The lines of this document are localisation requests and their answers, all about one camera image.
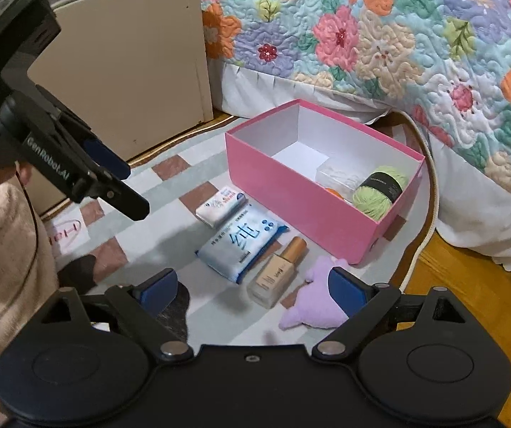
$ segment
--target pink box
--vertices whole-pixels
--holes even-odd
[[[295,100],[226,133],[230,177],[249,196],[319,246],[357,264],[382,236],[419,184],[424,156],[341,114]],[[391,165],[408,186],[378,222],[317,184],[328,158],[353,163],[359,175]]]

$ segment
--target wooden floor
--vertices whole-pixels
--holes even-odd
[[[511,273],[483,255],[450,246],[435,233],[406,292],[426,294],[436,285],[450,288],[511,360]],[[500,419],[511,428],[511,396]]]

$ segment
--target green yarn ball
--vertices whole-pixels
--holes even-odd
[[[408,178],[396,170],[394,167],[382,165],[375,169],[375,172],[383,172],[390,175],[400,188],[404,190],[408,183]],[[393,204],[379,190],[371,187],[359,187],[353,194],[353,205],[362,213],[368,215],[371,219],[380,220],[390,210]]]

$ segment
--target orange object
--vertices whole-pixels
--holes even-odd
[[[334,190],[333,188],[325,188],[325,189],[329,193],[334,194],[336,197],[339,197],[340,199],[344,199],[337,190]]]

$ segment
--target black cable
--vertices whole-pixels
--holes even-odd
[[[15,304],[15,302],[17,301],[20,294],[22,294],[22,292],[24,291],[25,284],[28,281],[30,274],[32,273],[32,268],[34,267],[34,262],[37,257],[37,249],[39,247],[39,228],[37,227],[37,219],[36,219],[36,214],[34,212],[34,207],[32,206],[32,202],[29,200],[29,194],[25,190],[25,187],[22,184],[22,182],[20,181],[20,175],[17,172],[16,172],[16,177],[17,177],[18,181],[20,182],[20,186],[21,186],[22,191],[24,192],[25,199],[26,199],[26,201],[28,201],[29,211],[32,214],[32,220],[34,221],[34,227],[35,227],[35,231],[36,231],[36,248],[34,250],[34,255],[32,256],[32,260],[29,263],[28,272],[25,274],[23,282],[21,283],[21,285],[18,288],[14,297],[11,299],[11,301],[8,302],[8,304],[6,305],[4,310],[2,310],[2,312],[0,313],[0,318],[9,310],[10,307],[12,307]]]

